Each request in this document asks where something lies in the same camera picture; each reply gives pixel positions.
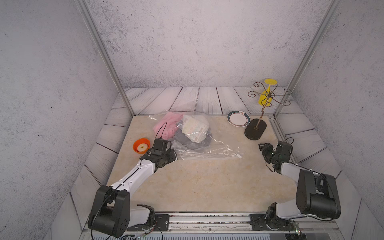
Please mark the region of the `pink fluffy towel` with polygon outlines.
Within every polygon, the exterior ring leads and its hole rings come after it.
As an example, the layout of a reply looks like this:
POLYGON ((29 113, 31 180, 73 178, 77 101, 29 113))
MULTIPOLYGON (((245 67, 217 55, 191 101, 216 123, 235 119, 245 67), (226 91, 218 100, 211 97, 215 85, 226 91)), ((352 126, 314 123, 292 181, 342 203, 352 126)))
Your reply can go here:
POLYGON ((183 119, 183 114, 167 112, 163 118, 153 127, 157 137, 164 140, 172 139, 179 129, 178 123, 183 119))

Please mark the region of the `clear plastic vacuum bag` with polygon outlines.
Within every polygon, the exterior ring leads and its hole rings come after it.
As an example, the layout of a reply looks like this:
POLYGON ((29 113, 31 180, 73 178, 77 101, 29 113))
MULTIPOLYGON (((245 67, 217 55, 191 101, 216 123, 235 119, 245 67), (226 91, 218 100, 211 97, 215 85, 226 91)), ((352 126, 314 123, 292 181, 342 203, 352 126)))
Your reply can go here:
POLYGON ((155 139, 179 160, 237 160, 244 147, 225 116, 193 112, 164 112, 146 116, 155 139))

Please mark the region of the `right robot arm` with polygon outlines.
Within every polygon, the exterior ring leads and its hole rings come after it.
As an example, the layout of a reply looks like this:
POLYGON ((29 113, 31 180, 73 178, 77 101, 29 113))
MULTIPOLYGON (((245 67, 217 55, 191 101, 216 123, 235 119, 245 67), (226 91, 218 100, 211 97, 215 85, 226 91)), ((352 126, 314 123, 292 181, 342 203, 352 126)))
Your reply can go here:
POLYGON ((290 162, 293 146, 280 141, 276 147, 270 143, 259 144, 259 150, 271 170, 288 177, 297 184, 296 197, 284 203, 273 203, 264 217, 272 230, 287 227, 295 219, 310 217, 332 221, 341 216, 342 208, 336 179, 332 175, 300 167, 290 162))

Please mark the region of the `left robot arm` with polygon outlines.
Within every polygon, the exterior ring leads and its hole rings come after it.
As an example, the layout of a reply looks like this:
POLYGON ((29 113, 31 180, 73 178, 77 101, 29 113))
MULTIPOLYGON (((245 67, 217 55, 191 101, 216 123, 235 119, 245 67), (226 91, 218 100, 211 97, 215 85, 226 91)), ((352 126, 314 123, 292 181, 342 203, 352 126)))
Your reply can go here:
POLYGON ((135 167, 111 186, 101 186, 89 214, 88 228, 119 238, 131 227, 155 228, 155 209, 147 205, 131 208, 131 196, 158 169, 178 159, 168 140, 158 138, 135 167))

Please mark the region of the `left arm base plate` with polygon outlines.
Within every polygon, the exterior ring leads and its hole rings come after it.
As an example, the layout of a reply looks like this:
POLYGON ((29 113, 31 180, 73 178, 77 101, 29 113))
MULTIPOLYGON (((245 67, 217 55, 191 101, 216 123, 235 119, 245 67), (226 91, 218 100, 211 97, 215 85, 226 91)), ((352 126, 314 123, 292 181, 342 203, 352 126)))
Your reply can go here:
POLYGON ((127 228, 127 232, 167 232, 170 225, 169 214, 154 214, 145 224, 127 228))

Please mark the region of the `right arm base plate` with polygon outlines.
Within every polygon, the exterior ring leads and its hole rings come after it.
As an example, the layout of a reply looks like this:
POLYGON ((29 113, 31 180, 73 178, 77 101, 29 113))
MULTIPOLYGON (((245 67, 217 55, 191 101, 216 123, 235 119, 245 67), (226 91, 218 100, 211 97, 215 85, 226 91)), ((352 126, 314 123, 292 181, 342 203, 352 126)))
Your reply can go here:
POLYGON ((250 214, 249 224, 253 231, 294 231, 295 227, 291 221, 277 217, 269 217, 265 214, 250 214))

